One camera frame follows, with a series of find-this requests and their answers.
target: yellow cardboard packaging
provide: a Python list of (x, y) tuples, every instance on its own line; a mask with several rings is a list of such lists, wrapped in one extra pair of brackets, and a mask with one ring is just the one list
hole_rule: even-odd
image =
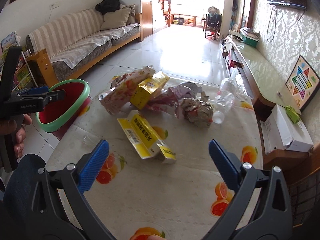
[(161, 93), (168, 80), (169, 77), (162, 71), (155, 73), (152, 78), (147, 78), (138, 85), (130, 102), (138, 109), (142, 109), (151, 97), (155, 98)]
[(152, 158), (159, 153), (163, 163), (175, 163), (175, 153), (164, 143), (156, 131), (138, 110), (132, 110), (128, 118), (118, 119), (122, 130), (142, 159)]

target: chinese checkers board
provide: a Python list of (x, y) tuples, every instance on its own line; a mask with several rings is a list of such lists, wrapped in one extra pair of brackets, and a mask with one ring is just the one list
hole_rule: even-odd
[(319, 89), (319, 76), (300, 55), (286, 85), (300, 111), (303, 111)]

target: hand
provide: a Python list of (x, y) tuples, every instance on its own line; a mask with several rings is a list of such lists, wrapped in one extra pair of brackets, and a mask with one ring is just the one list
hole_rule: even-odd
[(166, 240), (166, 239), (162, 238), (161, 236), (153, 235), (153, 236), (149, 236), (148, 240)]
[[(32, 124), (32, 119), (29, 115), (24, 115), (23, 124), (30, 125)], [(15, 120), (10, 121), (0, 121), (0, 135), (11, 134), (17, 129), (17, 124)], [(16, 158), (19, 159), (23, 156), (24, 143), (23, 141), (26, 138), (26, 130), (23, 125), (16, 134), (17, 144), (13, 147)]]

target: wall outlet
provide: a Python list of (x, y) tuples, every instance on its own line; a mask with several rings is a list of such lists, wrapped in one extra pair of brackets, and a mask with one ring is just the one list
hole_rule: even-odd
[(60, 6), (60, 2), (52, 3), (49, 5), (49, 9), (52, 10)]

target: clear plastic bottle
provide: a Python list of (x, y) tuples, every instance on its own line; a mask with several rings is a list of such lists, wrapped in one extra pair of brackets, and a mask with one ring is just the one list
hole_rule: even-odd
[(237, 84), (231, 78), (225, 78), (222, 80), (220, 89), (215, 97), (215, 112), (213, 113), (212, 120), (215, 123), (223, 123), (225, 116), (230, 111), (235, 101), (235, 95), (237, 93)]

